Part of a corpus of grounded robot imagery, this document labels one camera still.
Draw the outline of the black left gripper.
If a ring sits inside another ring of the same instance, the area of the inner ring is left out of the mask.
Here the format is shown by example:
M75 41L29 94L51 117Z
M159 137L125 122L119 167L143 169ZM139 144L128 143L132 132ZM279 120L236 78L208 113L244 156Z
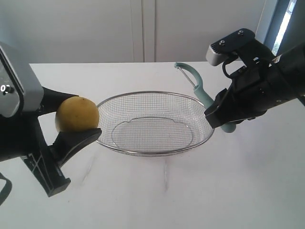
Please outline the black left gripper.
M60 105L75 94L54 91L43 87L39 115L56 112ZM48 146L36 114L0 117L0 160L16 157L23 160L39 181L47 196L66 190L71 180L61 169L80 150L95 142L101 135L100 128L80 132L59 132L54 143Z

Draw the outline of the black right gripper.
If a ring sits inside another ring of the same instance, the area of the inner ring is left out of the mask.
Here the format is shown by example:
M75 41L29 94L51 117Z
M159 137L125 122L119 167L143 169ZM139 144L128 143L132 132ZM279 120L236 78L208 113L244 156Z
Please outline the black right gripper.
M265 105L259 103L267 96L266 77L263 74L274 55L257 40L238 47L226 59L226 65L241 59L244 65L233 73L226 73L232 80L229 89L219 92L214 102L204 112L213 129L236 129L236 122L255 119L266 113Z

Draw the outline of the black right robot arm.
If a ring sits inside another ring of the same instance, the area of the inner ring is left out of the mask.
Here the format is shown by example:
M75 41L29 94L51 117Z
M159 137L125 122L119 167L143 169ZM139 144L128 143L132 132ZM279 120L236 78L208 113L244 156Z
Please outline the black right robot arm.
M294 99L304 104L305 44L275 58L259 58L253 67L244 65L229 76L230 87L204 113L213 128L255 119Z

